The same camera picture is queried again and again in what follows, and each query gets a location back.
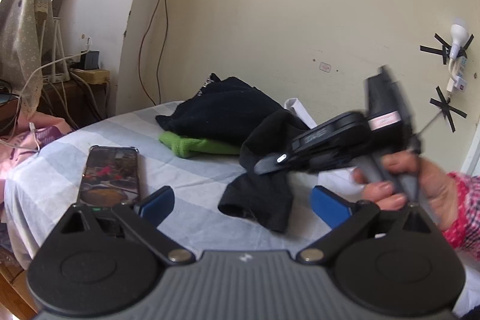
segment human hand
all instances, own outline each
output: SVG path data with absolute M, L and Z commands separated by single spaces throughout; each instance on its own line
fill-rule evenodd
M 434 213 L 439 217 L 438 227 L 445 231 L 458 217 L 457 185 L 440 167 L 424 158 L 418 158 L 411 152 L 402 151 L 385 155 L 382 164 L 392 174 L 419 173 L 419 185 L 426 195 Z M 368 183 L 363 172 L 355 169 L 355 182 Z M 363 190 L 363 198 L 376 202 L 383 210 L 399 210 L 407 202 L 405 194 L 394 194 L 391 182 L 369 183 Z

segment phone screen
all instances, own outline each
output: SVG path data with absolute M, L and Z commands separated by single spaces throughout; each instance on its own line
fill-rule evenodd
M 110 207 L 138 198 L 138 151 L 135 148 L 92 147 L 78 202 Z

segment pile of clothes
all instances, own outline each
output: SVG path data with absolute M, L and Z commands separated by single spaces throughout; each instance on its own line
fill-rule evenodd
M 227 186 L 218 209 L 254 219 L 274 232 L 286 231 L 293 202 L 287 174 L 253 171 L 258 160 L 284 151 L 309 129 L 301 119 L 240 79 L 220 80 L 212 74 L 195 97 L 180 104 L 173 115 L 156 120 L 165 131 L 160 141 L 177 156 L 239 154 L 246 173 Z

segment sleeve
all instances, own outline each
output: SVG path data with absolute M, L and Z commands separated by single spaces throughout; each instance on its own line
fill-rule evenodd
M 448 176 L 457 183 L 458 218 L 443 236 L 453 248 L 480 260 L 480 177 L 453 172 Z

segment white light bulb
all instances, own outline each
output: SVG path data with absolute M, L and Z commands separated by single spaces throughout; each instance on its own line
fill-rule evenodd
M 458 56 L 460 48 L 467 43 L 469 39 L 469 32 L 467 31 L 465 21 L 460 18 L 455 18 L 450 34 L 452 35 L 452 48 L 450 49 L 450 58 L 455 60 Z

